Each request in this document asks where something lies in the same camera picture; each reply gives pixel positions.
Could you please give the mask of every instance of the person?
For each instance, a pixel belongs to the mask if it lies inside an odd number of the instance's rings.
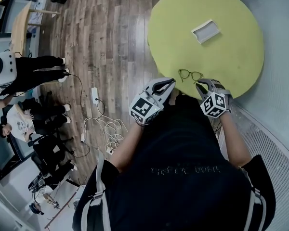
[[[59,208],[59,204],[55,201],[50,194],[54,189],[60,184],[64,179],[65,175],[70,170],[78,170],[77,167],[71,162],[67,162],[58,168],[52,176],[44,178],[44,184],[39,186],[37,182],[31,182],[28,189],[32,192],[33,202],[29,205],[31,211],[34,214],[44,215],[41,209],[41,204],[46,200],[46,202],[52,205],[54,208]]]
[[[252,189],[243,169],[266,200],[267,229],[276,200],[263,160],[251,157],[229,111],[220,121],[229,161],[194,98],[179,95],[149,125],[133,124],[101,174],[112,231],[242,231]],[[103,224],[93,202],[82,218],[96,184],[95,168],[75,211],[74,231],[84,230],[83,220],[86,230],[104,230],[97,228]],[[255,205],[249,230],[258,230],[262,214],[263,206]]]
[[[40,135],[51,134],[64,123],[71,123],[71,119],[64,115],[66,111],[70,110],[69,104],[51,108],[35,106],[27,110],[23,110],[19,104],[15,104],[6,115],[7,123],[0,126],[0,136],[5,138],[11,133],[15,138],[28,142],[33,132]],[[45,123],[51,116],[56,117]]]
[[[69,75],[69,69],[38,71],[43,68],[52,68],[66,64],[66,58],[54,56],[42,56],[37,58],[16,58],[17,77],[14,82],[0,92],[0,96],[6,96],[0,100],[0,108],[4,108],[17,92],[26,92],[43,83],[59,80],[64,82]]]

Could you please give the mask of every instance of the yellow round table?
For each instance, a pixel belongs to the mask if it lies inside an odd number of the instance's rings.
[[[198,43],[191,30],[212,19],[220,33]],[[160,0],[153,8],[148,43],[159,72],[176,80],[176,88],[200,98],[191,77],[198,71],[220,81],[234,98],[256,82],[264,61],[263,35],[240,0]]]

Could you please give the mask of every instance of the radiator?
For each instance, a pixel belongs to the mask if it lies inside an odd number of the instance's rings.
[[[271,177],[276,196],[275,217],[267,231],[289,231],[289,151],[264,126],[238,106],[233,119],[252,156],[260,154]],[[223,131],[219,137],[226,155]]]

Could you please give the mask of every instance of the wooden floor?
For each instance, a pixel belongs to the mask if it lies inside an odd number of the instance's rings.
[[[69,103],[71,124],[62,131],[74,137],[67,147],[82,156],[88,147],[80,142],[83,121],[98,117],[91,101],[91,88],[97,87],[105,102],[105,114],[120,118],[129,127],[129,103],[145,83],[157,76],[155,62],[147,44],[148,22],[152,7],[159,0],[68,0],[66,4],[46,4],[46,10],[59,11],[61,16],[45,14],[40,35],[39,55],[66,57],[70,76],[63,84],[41,87],[42,93],[53,92],[57,103]],[[86,182],[96,166],[97,149],[105,151],[103,132],[95,121],[87,122],[86,143],[90,153],[75,158],[78,171],[73,180]]]

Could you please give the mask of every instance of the eyeglasses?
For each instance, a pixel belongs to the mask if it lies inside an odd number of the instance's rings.
[[[184,79],[187,79],[190,75],[192,75],[192,79],[195,81],[194,84],[203,77],[203,74],[200,72],[189,72],[186,69],[179,69],[179,75],[183,82]]]

